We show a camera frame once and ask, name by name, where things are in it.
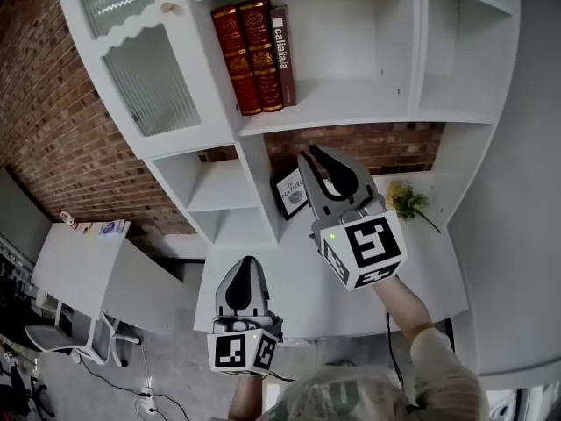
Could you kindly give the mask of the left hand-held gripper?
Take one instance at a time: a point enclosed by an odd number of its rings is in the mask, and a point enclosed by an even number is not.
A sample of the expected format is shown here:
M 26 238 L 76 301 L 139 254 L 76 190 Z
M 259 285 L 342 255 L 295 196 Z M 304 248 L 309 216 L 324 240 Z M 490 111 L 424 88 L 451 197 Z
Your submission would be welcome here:
M 234 376 L 270 373 L 276 347 L 283 341 L 283 320 L 266 316 L 268 299 L 260 262 L 252 256 L 236 262 L 216 291 L 218 317 L 207 335 L 211 371 Z

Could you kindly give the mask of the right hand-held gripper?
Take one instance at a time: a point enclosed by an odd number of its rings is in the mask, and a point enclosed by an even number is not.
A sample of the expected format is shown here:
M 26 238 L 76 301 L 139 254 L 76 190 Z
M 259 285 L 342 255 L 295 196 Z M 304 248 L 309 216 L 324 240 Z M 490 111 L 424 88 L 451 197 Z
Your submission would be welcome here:
M 325 187 L 317 163 L 336 194 Z M 396 212 L 386 208 L 368 168 L 343 150 L 317 145 L 300 152 L 298 168 L 316 217 L 311 237 L 344 287 L 352 291 L 394 276 L 408 252 Z

